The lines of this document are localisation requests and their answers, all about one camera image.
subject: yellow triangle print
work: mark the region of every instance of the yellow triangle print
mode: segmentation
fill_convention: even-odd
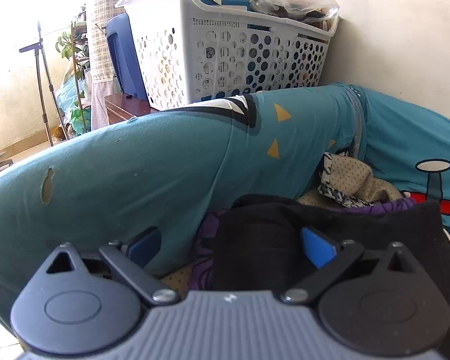
[[[274,103],[275,110],[277,112],[277,120],[279,122],[283,122],[284,120],[289,120],[292,116],[286,110],[284,110],[281,106],[279,106],[277,103]]]
[[[278,142],[276,139],[271,143],[270,149],[267,151],[267,155],[270,157],[274,157],[277,160],[280,159],[280,155],[278,153]]]

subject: purple cloth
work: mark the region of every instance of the purple cloth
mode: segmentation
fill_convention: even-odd
[[[348,214],[380,215],[392,211],[403,211],[413,207],[415,202],[409,198],[394,200],[384,204],[367,207],[338,208],[332,211],[346,212]],[[213,268],[213,242],[217,232],[220,216],[227,210],[212,211],[205,214],[197,231],[196,261],[193,265],[188,282],[189,290],[211,290]]]

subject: white plastic basket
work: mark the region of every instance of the white plastic basket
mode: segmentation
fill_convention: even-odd
[[[315,86],[330,31],[200,0],[119,0],[150,105],[159,110],[243,93]]]

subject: wooden nightstand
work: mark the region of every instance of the wooden nightstand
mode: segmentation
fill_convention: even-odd
[[[110,124],[123,122],[132,116],[143,116],[158,112],[150,107],[148,101],[143,101],[125,93],[115,93],[105,96],[106,111]]]

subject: silver bolt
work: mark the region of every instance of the silver bolt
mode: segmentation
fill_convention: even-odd
[[[291,288],[283,294],[282,299],[290,303],[301,303],[308,299],[308,291],[302,288]]]
[[[348,246],[348,245],[353,245],[355,243],[355,241],[352,239],[344,239],[341,243],[343,246]]]
[[[176,292],[170,288],[156,290],[151,298],[158,303],[169,303],[176,300]]]

